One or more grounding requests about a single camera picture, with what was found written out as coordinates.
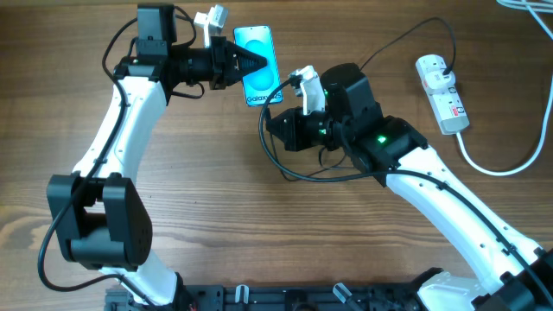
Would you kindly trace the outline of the blue Galaxy smartphone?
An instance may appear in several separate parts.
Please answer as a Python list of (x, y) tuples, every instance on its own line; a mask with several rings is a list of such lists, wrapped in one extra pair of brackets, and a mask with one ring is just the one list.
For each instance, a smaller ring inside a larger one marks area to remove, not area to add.
[(243, 78), (243, 91), (248, 106), (260, 106), (280, 85), (277, 58), (271, 29), (268, 25), (238, 27), (233, 30), (235, 43), (263, 56), (267, 65)]

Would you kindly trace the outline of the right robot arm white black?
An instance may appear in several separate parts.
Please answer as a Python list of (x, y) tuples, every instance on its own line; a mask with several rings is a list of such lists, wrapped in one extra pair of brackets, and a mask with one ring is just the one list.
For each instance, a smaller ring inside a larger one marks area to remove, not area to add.
[(405, 120), (385, 116), (368, 78), (353, 63), (287, 79), (300, 107), (260, 112), (263, 146), (274, 139), (289, 151), (342, 149), (356, 178), (372, 177), (422, 213), (463, 256), (473, 278), (431, 270), (416, 286), (428, 310), (549, 310), (552, 254), (495, 214), (462, 184), (427, 139)]

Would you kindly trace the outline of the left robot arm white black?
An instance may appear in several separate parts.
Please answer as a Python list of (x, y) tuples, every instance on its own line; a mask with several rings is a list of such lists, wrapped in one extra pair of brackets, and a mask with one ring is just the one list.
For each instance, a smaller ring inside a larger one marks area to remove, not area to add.
[(135, 183), (151, 132), (177, 86), (222, 90), (267, 65), (228, 41), (221, 5), (191, 16), (173, 4), (141, 4), (131, 24), (137, 35), (107, 76), (111, 103), (91, 146), (68, 175), (47, 187), (56, 238), (68, 262), (115, 279), (141, 310), (194, 310), (181, 276), (153, 252), (152, 222)]

